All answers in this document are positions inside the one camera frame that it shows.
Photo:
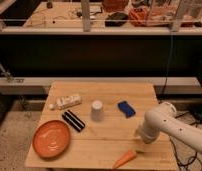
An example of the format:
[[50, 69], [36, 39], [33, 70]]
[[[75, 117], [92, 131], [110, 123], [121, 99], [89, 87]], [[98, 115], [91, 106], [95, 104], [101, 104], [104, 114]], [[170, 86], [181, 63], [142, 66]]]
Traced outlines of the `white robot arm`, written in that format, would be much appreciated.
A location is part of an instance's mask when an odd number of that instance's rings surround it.
[[138, 126], [138, 134], [146, 144], [154, 142], [160, 132], [175, 137], [182, 143], [202, 154], [202, 130], [174, 118], [175, 106], [163, 102], [149, 109], [143, 123]]

